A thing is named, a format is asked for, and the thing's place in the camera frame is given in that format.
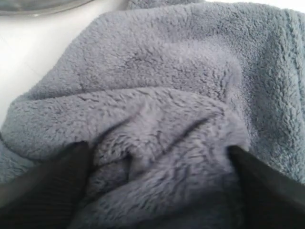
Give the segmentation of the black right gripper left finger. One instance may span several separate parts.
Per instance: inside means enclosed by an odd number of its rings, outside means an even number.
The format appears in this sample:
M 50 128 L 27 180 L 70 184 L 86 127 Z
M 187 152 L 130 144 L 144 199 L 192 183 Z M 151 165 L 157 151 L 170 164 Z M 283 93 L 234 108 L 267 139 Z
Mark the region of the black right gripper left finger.
M 91 164 L 88 143 L 72 143 L 51 160 L 1 185 L 0 227 L 67 228 L 84 195 Z

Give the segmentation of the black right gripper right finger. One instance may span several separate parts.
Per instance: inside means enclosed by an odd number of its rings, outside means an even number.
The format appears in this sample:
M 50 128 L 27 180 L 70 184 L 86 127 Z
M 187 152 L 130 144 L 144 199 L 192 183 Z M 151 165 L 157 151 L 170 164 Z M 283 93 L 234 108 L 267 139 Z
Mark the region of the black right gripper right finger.
M 305 186 L 237 146 L 228 148 L 244 199 L 248 229 L 303 229 Z

